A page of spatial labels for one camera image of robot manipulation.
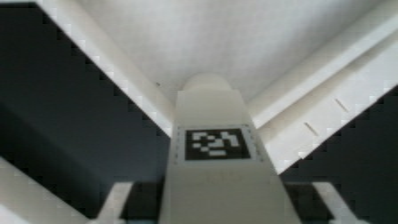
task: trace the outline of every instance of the white pillar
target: white pillar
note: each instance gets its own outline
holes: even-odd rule
[[[160,224],[299,224],[240,92],[215,75],[178,93]]]

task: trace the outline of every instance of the black and white square marker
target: black and white square marker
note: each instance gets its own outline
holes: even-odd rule
[[[242,129],[205,129],[185,132],[185,160],[251,159]]]

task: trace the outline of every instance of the dark wall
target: dark wall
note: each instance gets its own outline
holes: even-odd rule
[[[0,32],[0,155],[93,217],[114,182],[157,193],[169,137],[34,4],[0,5]]]

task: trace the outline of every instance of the white ceiling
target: white ceiling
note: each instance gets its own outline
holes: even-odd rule
[[[253,99],[381,2],[80,0],[173,102],[189,77],[205,72]]]

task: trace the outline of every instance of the white post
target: white post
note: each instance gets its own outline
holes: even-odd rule
[[[313,186],[334,216],[331,224],[368,224],[365,220],[358,219],[333,184],[327,182],[315,182]]]
[[[96,220],[93,220],[87,224],[125,224],[125,220],[119,218],[127,200],[128,200],[128,194],[134,187],[134,183],[116,183],[107,201],[103,203],[102,212],[98,215]]]
[[[178,93],[160,224],[299,224],[240,92],[215,75]]]

